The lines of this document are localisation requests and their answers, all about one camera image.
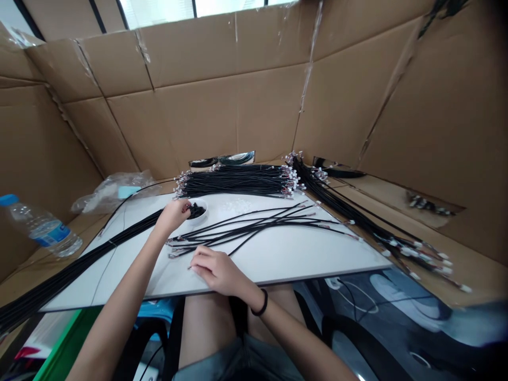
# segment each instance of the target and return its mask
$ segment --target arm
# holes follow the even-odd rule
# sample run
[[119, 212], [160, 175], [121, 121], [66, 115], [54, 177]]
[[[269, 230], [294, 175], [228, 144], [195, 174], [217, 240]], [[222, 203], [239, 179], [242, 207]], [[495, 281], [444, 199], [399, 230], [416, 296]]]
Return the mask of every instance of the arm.
[[111, 379], [160, 251], [170, 234], [190, 216], [189, 205], [188, 200], [177, 200], [164, 208], [148, 240], [97, 317], [66, 380]]
[[[260, 311], [265, 295], [223, 252], [198, 247], [190, 263], [208, 286], [223, 295], [237, 296]], [[306, 380], [356, 380], [333, 351], [274, 301], [268, 300], [261, 320], [284, 348]]]

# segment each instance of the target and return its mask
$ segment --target water bottle label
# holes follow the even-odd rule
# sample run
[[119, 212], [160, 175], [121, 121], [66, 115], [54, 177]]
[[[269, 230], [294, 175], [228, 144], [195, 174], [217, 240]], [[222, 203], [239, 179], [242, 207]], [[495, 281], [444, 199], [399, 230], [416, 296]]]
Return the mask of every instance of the water bottle label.
[[34, 240], [42, 247], [49, 247], [63, 241], [69, 234], [70, 229], [60, 222], [60, 224], [49, 233], [36, 237]]

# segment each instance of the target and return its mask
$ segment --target gray shorts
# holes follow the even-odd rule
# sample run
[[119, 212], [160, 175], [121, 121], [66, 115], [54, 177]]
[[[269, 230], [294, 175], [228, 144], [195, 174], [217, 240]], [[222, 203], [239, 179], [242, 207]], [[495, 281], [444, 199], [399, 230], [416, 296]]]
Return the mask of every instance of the gray shorts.
[[286, 352], [245, 335], [213, 355], [180, 369], [173, 381], [222, 381], [237, 371], [250, 368], [270, 381], [303, 381]]

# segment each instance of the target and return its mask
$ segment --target white table surface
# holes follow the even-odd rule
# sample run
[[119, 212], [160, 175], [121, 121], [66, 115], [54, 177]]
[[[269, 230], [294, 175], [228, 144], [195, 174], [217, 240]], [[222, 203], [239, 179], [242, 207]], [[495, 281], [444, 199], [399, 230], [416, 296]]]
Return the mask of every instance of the white table surface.
[[[113, 217], [104, 234], [100, 238], [96, 237], [82, 255], [86, 255], [125, 228], [163, 208], [172, 198], [173, 194], [168, 194], [127, 201]], [[208, 203], [207, 220], [196, 227], [190, 226], [186, 221], [173, 233], [172, 237], [250, 211], [292, 206], [304, 200], [307, 200], [306, 205], [316, 205], [304, 195], [295, 195], [294, 200], [231, 194], [217, 194], [202, 198]], [[277, 212], [279, 211], [258, 213], [240, 219], [271, 216]], [[313, 218], [336, 221], [317, 205], [295, 215], [313, 212], [316, 212]], [[240, 226], [242, 224], [228, 225], [222, 229], [229, 230]], [[336, 230], [356, 235], [345, 226], [332, 226]], [[105, 304], [143, 247], [151, 230], [152, 228], [144, 231], [103, 256], [41, 311], [61, 311]], [[232, 251], [243, 242], [243, 239], [217, 246], [215, 249]], [[157, 259], [146, 293], [147, 299], [196, 294], [209, 290], [197, 274], [187, 270], [192, 258], [191, 253], [169, 259], [169, 252], [170, 248], [165, 246]], [[355, 273], [392, 265], [366, 242], [359, 242], [342, 234], [302, 226], [266, 229], [253, 237], [231, 258], [257, 284], [274, 284]]]

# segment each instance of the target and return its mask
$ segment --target blue bottle cap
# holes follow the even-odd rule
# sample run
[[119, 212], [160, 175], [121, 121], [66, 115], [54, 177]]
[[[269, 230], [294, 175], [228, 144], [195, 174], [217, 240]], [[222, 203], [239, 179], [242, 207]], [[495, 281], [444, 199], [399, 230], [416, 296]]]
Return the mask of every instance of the blue bottle cap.
[[0, 206], [9, 206], [19, 202], [19, 200], [16, 195], [5, 195], [0, 197]]

